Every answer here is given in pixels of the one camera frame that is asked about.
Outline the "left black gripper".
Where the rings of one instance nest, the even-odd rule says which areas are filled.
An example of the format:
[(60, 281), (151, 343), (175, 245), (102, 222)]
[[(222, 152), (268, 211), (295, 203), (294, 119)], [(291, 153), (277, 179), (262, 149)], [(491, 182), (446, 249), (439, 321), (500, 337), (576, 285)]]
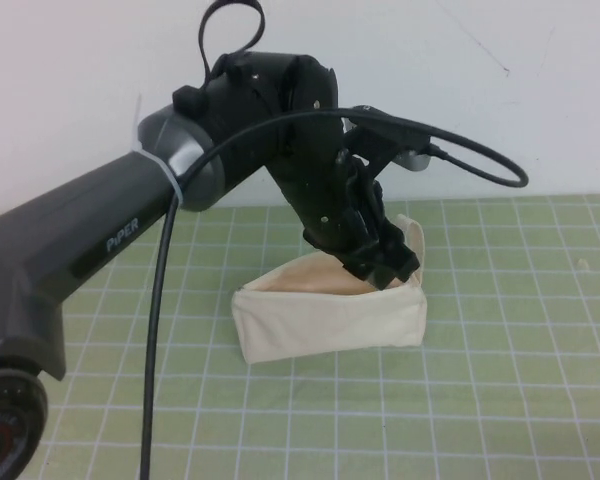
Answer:
[(336, 118), (298, 120), (281, 128), (280, 153), (267, 170), (298, 215), (309, 243), (337, 254), (343, 267), (376, 290), (397, 278), (421, 280), (421, 225), (398, 214), (389, 243), (382, 189), (346, 144)]

